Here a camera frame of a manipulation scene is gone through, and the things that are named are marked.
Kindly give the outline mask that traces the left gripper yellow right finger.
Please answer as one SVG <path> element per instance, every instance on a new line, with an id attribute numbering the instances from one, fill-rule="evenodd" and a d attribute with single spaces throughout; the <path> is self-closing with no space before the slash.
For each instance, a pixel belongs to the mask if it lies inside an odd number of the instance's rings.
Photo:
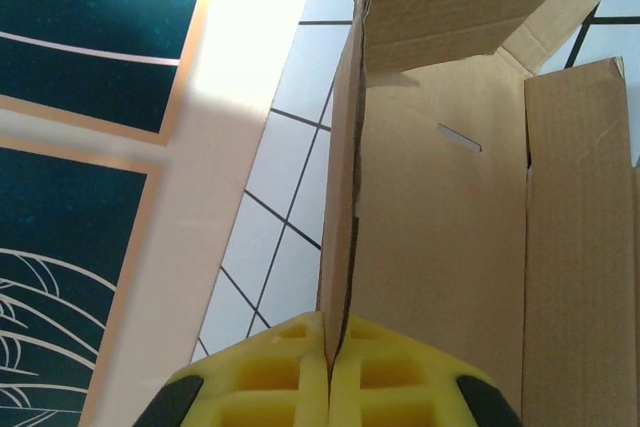
<path id="1" fill-rule="evenodd" d="M 328 427 L 524 427 L 478 368 L 352 316 L 334 361 Z"/>

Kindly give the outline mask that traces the brown cardboard box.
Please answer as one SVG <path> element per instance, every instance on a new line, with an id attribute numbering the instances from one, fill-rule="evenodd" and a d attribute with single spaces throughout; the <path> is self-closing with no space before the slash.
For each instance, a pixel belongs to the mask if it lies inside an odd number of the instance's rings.
<path id="1" fill-rule="evenodd" d="M 599 0 L 354 0 L 318 306 L 484 372 L 524 427 L 640 427 L 623 61 L 541 66 Z"/>

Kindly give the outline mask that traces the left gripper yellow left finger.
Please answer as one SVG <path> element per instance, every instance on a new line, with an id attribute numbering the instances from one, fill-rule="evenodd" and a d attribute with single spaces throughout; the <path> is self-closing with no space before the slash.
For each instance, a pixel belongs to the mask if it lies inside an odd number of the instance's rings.
<path id="1" fill-rule="evenodd" d="M 300 314 L 176 371 L 141 427 L 328 427 L 323 314 Z"/>

